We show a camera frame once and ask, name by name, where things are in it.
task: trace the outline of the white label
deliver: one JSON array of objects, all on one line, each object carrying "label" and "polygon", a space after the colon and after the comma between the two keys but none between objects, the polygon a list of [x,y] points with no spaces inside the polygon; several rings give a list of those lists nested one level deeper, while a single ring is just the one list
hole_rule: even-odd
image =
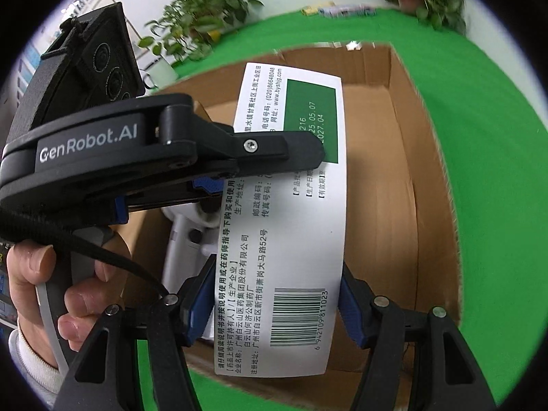
[{"label": "white label", "polygon": [[215,281],[215,372],[323,374],[343,267],[346,142],[341,80],[248,63],[234,129],[312,131],[312,171],[225,182]]}]

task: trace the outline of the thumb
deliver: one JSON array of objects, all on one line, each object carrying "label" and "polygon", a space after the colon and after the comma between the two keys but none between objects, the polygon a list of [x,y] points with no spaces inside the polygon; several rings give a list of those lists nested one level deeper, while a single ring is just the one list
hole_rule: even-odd
[{"label": "thumb", "polygon": [[57,256],[52,246],[26,240],[8,253],[9,291],[18,314],[35,325],[42,325],[35,286],[50,279]]}]

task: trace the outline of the finger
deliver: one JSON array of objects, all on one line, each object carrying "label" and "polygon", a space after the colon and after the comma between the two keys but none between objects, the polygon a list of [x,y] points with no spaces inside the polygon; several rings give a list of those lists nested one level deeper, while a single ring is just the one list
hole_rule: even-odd
[{"label": "finger", "polygon": [[[104,247],[127,258],[130,257],[127,245],[118,234]],[[67,311],[73,317],[101,314],[109,304],[120,303],[127,272],[100,261],[95,262],[95,272],[96,278],[86,279],[70,287],[65,293]]]},{"label": "finger", "polygon": [[[106,250],[122,255],[126,258],[131,258],[131,253],[129,252],[128,246],[125,244],[125,241],[122,237],[116,233],[114,237],[103,246]],[[95,261],[95,274],[97,278],[101,281],[110,281],[114,277],[119,277],[118,282],[123,282],[125,284],[125,279],[127,278],[127,272],[125,270],[119,269],[117,267],[105,264],[104,262]]]},{"label": "finger", "polygon": [[59,334],[65,340],[68,340],[72,350],[79,350],[98,318],[98,315],[87,315],[87,317],[62,315],[58,321]]},{"label": "finger", "polygon": [[33,324],[41,325],[35,285],[50,279],[57,256],[52,246],[40,246],[31,240],[14,245],[8,253],[10,295],[18,313]]},{"label": "finger", "polygon": [[70,287],[65,293],[65,305],[72,317],[86,317],[101,314],[109,304],[119,301],[123,285],[117,278],[103,282],[98,278],[88,278]]}]

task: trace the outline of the barcode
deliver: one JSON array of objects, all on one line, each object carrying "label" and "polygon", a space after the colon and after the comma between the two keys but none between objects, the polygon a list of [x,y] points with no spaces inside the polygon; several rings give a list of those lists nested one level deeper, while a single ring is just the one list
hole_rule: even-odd
[{"label": "barcode", "polygon": [[274,289],[270,346],[315,345],[324,292],[325,289]]}]

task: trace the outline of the screw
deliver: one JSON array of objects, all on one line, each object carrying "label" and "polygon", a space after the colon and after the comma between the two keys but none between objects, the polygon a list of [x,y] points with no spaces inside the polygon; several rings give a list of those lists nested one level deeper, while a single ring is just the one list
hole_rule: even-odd
[{"label": "screw", "polygon": [[376,296],[373,302],[379,307],[386,307],[390,304],[390,300],[385,296]]},{"label": "screw", "polygon": [[433,308],[432,313],[438,318],[444,318],[447,315],[446,310],[440,306],[436,306],[435,308]]},{"label": "screw", "polygon": [[164,297],[164,304],[166,306],[173,306],[174,304],[176,304],[177,302],[179,301],[179,297],[177,295],[174,295],[174,294],[171,294],[171,295],[166,295]]},{"label": "screw", "polygon": [[112,315],[116,315],[119,312],[119,310],[120,310],[120,306],[118,306],[117,304],[111,304],[109,307],[105,309],[105,313],[107,315],[112,316]]},{"label": "screw", "polygon": [[243,143],[243,149],[248,153],[255,153],[259,149],[259,144],[256,140],[248,139]]}]

